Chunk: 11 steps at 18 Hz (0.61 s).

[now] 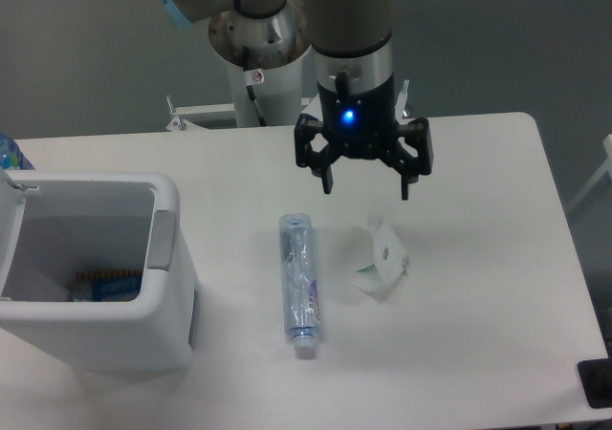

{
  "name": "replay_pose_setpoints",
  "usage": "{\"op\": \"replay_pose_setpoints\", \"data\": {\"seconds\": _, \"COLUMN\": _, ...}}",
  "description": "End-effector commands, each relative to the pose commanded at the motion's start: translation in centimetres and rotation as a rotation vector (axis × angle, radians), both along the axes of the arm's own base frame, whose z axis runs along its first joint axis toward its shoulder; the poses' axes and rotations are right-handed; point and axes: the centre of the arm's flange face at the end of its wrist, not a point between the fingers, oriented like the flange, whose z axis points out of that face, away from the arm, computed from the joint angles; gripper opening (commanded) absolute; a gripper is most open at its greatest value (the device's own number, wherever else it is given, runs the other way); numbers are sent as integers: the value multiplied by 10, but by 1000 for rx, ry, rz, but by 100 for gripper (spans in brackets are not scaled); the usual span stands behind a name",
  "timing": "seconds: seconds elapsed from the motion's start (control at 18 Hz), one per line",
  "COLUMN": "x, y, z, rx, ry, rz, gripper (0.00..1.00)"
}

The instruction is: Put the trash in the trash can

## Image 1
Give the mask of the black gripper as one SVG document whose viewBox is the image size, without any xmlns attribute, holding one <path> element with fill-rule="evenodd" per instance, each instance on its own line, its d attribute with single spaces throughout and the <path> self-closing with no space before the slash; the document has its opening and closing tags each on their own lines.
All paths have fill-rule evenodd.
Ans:
<svg viewBox="0 0 612 430">
<path fill-rule="evenodd" d="M 432 140 L 427 118 L 395 120 L 394 77 L 346 99 L 323 86 L 318 93 L 322 121 L 302 113 L 295 124 L 296 165 L 308 167 L 329 195 L 334 184 L 332 165 L 340 157 L 380 159 L 401 176 L 401 196 L 407 200 L 409 186 L 432 172 Z M 320 150 L 313 147 L 317 136 L 325 140 Z"/>
</svg>

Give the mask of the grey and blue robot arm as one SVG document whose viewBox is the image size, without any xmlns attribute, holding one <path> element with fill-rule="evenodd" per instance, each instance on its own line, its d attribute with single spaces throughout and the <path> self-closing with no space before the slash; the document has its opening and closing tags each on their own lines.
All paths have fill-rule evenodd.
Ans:
<svg viewBox="0 0 612 430">
<path fill-rule="evenodd" d="M 244 123 L 273 124 L 274 106 L 288 109 L 295 162 L 333 186 L 340 158 L 378 160 L 408 189 L 432 169 L 425 118 L 404 117 L 405 98 L 394 92 L 390 0 L 161 0 L 172 21 L 208 22 L 213 49 L 239 69 L 233 92 Z M 301 110 L 286 89 L 262 89 L 274 70 L 287 70 L 313 52 L 318 113 Z"/>
</svg>

